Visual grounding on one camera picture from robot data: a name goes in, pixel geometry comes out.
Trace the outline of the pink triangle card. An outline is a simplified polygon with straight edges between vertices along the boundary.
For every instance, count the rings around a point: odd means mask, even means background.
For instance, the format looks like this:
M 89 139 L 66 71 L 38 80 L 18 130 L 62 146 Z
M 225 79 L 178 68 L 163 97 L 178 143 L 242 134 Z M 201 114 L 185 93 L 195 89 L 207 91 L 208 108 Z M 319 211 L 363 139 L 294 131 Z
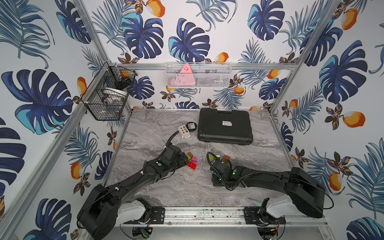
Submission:
M 196 84 L 196 79 L 192 72 L 190 64 L 186 63 L 181 69 L 180 73 L 177 74 L 174 81 L 174 85 L 177 87 L 186 87 L 194 86 Z

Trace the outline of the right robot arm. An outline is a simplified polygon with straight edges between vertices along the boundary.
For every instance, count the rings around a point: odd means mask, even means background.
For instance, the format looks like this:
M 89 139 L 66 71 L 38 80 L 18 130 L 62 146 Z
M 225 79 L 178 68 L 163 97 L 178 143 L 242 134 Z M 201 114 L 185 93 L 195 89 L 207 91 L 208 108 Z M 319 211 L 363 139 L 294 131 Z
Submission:
M 322 218 L 326 193 L 324 185 L 304 170 L 293 167 L 284 172 L 266 172 L 244 166 L 225 165 L 212 152 L 207 152 L 207 162 L 213 173 L 215 187 L 225 187 L 233 191 L 241 188 L 262 188 L 286 194 L 302 214 L 312 218 Z

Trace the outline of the white remote control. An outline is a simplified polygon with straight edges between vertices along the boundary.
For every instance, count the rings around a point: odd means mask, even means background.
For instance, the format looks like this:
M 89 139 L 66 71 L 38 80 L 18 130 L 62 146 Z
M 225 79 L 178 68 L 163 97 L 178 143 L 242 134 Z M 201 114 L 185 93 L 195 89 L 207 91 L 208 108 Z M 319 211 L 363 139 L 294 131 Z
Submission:
M 188 130 L 186 125 L 179 126 L 178 131 L 179 131 L 180 135 L 182 136 L 182 138 L 184 138 L 184 139 L 188 139 L 191 136 L 190 131 Z

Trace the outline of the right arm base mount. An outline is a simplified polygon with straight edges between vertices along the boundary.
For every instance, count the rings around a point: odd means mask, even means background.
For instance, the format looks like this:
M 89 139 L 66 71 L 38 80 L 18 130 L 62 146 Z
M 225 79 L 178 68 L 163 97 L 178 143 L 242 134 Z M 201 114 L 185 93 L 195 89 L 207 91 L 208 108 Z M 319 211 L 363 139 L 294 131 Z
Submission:
M 275 218 L 267 213 L 265 208 L 261 207 L 245 207 L 243 209 L 244 219 L 247 225 L 257 225 L 259 227 L 267 227 L 269 225 L 284 225 L 285 217 Z

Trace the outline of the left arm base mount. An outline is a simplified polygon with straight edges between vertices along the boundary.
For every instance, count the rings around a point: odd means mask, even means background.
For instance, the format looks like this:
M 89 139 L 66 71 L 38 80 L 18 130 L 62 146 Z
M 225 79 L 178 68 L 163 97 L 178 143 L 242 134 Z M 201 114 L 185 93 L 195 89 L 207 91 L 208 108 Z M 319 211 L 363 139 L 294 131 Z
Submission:
M 150 207 L 146 209 L 144 215 L 138 220 L 133 220 L 134 224 L 140 225 L 162 225 L 164 223 L 166 209 L 163 207 Z

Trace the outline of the black round tape measure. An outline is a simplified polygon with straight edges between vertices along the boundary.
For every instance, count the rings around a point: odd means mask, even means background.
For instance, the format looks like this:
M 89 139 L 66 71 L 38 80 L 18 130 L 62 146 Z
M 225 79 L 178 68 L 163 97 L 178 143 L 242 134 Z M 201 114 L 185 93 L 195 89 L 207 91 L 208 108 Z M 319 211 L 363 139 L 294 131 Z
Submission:
M 189 122 L 186 124 L 186 127 L 188 129 L 189 132 L 194 132 L 197 130 L 197 124 L 194 123 L 194 122 Z

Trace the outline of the clear wall tray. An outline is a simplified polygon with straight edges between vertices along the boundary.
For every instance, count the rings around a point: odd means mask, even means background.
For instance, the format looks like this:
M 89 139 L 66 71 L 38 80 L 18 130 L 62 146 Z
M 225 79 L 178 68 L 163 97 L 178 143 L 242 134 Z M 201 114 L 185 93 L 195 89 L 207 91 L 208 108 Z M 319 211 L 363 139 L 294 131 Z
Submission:
M 177 74 L 186 63 L 167 63 L 165 72 L 170 88 L 226 88 L 229 86 L 232 66 L 227 63 L 188 63 L 196 79 L 194 86 L 177 87 L 174 85 Z

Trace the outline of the black plastic tool case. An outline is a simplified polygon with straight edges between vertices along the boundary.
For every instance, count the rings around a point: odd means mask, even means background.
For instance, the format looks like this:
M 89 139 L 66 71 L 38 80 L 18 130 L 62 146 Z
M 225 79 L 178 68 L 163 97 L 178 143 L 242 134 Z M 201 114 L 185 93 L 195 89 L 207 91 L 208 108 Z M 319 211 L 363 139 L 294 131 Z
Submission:
M 250 145 L 253 133 L 247 111 L 200 109 L 197 138 L 201 142 Z

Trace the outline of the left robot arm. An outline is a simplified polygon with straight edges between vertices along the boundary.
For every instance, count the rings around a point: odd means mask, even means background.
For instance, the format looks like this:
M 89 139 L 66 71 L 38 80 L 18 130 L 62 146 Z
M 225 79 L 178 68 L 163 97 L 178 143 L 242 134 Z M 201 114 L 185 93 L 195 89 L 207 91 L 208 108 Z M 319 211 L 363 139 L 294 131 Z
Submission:
M 188 157 L 171 143 L 179 134 L 174 132 L 160 155 L 145 161 L 140 171 L 114 185 L 94 187 L 77 215 L 77 223 L 95 240 L 105 238 L 117 223 L 118 210 L 127 198 L 141 189 L 168 176 L 169 173 L 188 165 Z

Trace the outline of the light green orange lego stack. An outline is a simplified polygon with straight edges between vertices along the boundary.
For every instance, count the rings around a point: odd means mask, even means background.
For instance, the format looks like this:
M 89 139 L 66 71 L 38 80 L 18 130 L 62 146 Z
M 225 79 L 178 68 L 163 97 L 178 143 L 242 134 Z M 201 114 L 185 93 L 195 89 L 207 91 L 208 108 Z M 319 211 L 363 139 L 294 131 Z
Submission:
M 221 160 L 221 156 L 220 155 L 216 155 L 215 157 L 213 155 L 209 155 L 209 161 L 210 162 L 214 162 L 215 160 Z

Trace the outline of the red long lego brick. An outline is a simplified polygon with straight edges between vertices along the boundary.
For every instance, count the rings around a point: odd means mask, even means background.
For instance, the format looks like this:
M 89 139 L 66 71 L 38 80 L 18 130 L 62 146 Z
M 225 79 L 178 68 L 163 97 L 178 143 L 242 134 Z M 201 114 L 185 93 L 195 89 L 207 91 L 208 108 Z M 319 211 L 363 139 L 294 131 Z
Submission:
M 196 165 L 195 163 L 189 162 L 189 163 L 188 163 L 188 167 L 191 168 L 191 169 L 193 169 L 193 170 L 196 170 L 197 165 Z

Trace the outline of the aluminium front rail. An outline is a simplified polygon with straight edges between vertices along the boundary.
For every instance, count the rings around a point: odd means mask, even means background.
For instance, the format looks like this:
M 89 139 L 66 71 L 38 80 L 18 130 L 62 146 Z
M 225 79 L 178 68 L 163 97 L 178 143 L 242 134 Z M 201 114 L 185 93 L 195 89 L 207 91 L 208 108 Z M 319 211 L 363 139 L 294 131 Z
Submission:
M 166 209 L 162 225 L 159 227 L 255 227 L 247 225 L 241 207 L 163 207 Z M 143 207 L 128 207 L 124 205 L 118 210 L 116 220 L 107 220 L 107 227 L 112 229 L 120 225 L 144 227 L 147 225 L 134 224 L 144 215 Z

